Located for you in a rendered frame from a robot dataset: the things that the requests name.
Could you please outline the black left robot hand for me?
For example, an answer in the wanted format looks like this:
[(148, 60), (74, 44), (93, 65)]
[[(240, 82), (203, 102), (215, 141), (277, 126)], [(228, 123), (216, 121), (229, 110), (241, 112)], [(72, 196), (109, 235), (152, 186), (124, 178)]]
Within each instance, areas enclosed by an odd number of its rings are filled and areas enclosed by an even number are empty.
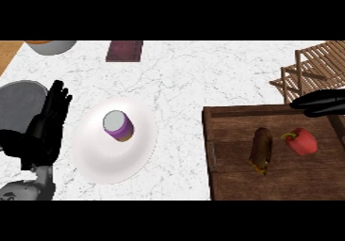
[(21, 169), (52, 166), (58, 160), (62, 126), (72, 95), (63, 82), (56, 80), (46, 97), (41, 112), (34, 116), (25, 133), (0, 130), (0, 146), (4, 154), (21, 159)]

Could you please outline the purple can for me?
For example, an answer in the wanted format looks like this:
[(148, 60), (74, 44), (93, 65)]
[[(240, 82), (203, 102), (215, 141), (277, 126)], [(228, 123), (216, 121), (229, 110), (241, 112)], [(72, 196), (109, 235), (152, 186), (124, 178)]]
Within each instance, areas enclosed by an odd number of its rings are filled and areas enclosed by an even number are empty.
[(133, 124), (120, 110), (109, 111), (103, 116), (103, 130), (117, 141), (127, 141), (133, 136)]

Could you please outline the light wooden board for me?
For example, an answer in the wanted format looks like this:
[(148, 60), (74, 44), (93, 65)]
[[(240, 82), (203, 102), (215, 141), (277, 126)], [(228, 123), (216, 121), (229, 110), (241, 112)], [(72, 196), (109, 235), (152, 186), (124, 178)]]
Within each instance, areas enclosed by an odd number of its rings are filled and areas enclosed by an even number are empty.
[(22, 40), (0, 40), (0, 76), (22, 46)]

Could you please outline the white oval plate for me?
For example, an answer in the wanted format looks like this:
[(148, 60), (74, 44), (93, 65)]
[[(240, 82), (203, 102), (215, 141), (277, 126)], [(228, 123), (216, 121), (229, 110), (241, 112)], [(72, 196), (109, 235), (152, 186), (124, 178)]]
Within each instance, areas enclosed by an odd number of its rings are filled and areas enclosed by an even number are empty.
[[(109, 111), (126, 113), (133, 125), (132, 138), (121, 142), (103, 130)], [(72, 143), (72, 162), (80, 174), (95, 184), (115, 184), (129, 179), (149, 160), (155, 146), (157, 125), (149, 108), (132, 98), (112, 98), (83, 115)]]

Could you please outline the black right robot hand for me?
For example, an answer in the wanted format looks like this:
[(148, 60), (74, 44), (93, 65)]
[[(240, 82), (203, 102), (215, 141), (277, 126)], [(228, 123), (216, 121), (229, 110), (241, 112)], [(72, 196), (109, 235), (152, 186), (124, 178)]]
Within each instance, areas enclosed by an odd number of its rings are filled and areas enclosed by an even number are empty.
[(302, 109), (309, 118), (345, 115), (345, 88), (320, 89), (298, 97), (289, 106), (293, 109)]

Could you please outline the dark wooden tray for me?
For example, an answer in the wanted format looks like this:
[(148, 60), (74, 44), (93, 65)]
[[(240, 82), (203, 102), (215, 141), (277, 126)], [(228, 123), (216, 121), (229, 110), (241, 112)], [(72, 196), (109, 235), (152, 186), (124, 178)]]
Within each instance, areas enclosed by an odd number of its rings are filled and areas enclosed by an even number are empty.
[[(212, 199), (345, 200), (345, 117), (308, 118), (286, 104), (206, 106), (201, 111)], [(249, 163), (255, 131), (272, 135), (266, 174)], [(302, 156), (281, 139), (296, 128), (317, 140)]]

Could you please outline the red bell pepper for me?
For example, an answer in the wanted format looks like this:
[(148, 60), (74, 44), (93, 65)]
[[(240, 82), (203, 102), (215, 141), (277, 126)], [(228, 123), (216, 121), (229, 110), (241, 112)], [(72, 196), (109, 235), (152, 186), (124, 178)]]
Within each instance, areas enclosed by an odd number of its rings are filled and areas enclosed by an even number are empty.
[(317, 152), (317, 140), (305, 128), (296, 128), (284, 133), (281, 139), (299, 155), (305, 156)]

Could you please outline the grey round plate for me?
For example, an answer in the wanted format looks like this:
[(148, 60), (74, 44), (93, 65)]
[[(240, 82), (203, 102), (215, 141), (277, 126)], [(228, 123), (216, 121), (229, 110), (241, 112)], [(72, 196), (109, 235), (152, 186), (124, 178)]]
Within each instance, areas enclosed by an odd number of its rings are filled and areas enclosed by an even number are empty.
[(46, 101), (47, 89), (32, 80), (21, 80), (0, 87), (0, 130), (23, 133)]

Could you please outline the wooden tiered shelf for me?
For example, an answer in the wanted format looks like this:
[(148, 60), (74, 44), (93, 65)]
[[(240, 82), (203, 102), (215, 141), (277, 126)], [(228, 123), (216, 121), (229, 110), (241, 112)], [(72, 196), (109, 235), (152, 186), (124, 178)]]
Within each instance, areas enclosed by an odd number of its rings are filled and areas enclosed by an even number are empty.
[(281, 77), (269, 84), (284, 103), (320, 90), (345, 87), (345, 40), (329, 40), (295, 51), (295, 64), (281, 68)]

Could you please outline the dark red box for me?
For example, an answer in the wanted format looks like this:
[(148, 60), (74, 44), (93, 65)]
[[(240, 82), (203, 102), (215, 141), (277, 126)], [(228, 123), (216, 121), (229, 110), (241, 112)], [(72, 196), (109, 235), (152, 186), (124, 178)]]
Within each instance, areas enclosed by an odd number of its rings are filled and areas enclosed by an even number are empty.
[(106, 62), (139, 62), (143, 42), (141, 40), (114, 40), (109, 43)]

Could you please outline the grey bowl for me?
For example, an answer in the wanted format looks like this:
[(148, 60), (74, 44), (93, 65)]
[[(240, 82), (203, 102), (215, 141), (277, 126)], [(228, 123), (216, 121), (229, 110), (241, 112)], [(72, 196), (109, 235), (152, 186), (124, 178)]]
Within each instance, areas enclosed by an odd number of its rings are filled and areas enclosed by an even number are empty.
[(75, 45), (74, 40), (26, 40), (32, 50), (43, 56), (59, 55)]

